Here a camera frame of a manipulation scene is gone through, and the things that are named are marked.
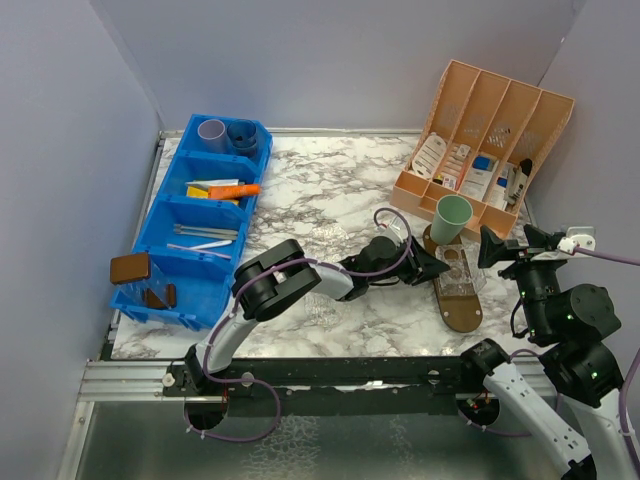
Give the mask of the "clear square toothbrush holder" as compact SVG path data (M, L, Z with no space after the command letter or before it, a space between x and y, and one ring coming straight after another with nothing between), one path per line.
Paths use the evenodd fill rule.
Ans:
M479 245L451 244L437 246L435 256L449 270L434 281L440 299L477 296L486 285L486 275L478 267Z

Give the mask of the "green plastic cup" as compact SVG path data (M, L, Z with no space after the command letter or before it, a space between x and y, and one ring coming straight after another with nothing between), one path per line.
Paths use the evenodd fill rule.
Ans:
M449 244L473 216L473 207L464 197L446 195L436 204L430 238L437 245Z

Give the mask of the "dark blue plastic cup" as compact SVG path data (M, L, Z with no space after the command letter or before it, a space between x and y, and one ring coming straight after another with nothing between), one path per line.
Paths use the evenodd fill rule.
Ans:
M257 127L251 120L237 119L227 128L232 149L237 155L252 158L257 152Z

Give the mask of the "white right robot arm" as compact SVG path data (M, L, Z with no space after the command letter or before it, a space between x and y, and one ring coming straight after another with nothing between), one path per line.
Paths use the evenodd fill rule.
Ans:
M608 291L593 284L561 290L556 272L568 260L599 257L593 230L546 233L524 228L527 244L480 230L478 266L508 262L500 277L516 282L529 342L544 348L539 362L579 423L573 429L536 393L510 356L485 339L461 354L459 378L486 389L541 444L564 479L636 479L639 441L627 409L632 372L622 373L604 341L621 322Z

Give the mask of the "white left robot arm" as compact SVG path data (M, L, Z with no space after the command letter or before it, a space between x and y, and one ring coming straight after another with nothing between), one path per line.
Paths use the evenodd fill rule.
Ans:
M376 236L360 253L337 263L309 258L297 241L285 240L236 270L234 303L206 341L190 348L185 358L186 382L199 394L214 392L221 371L230 366L252 330L280 316L308 293L348 302L386 280L416 286L449 270L412 235L405 240Z

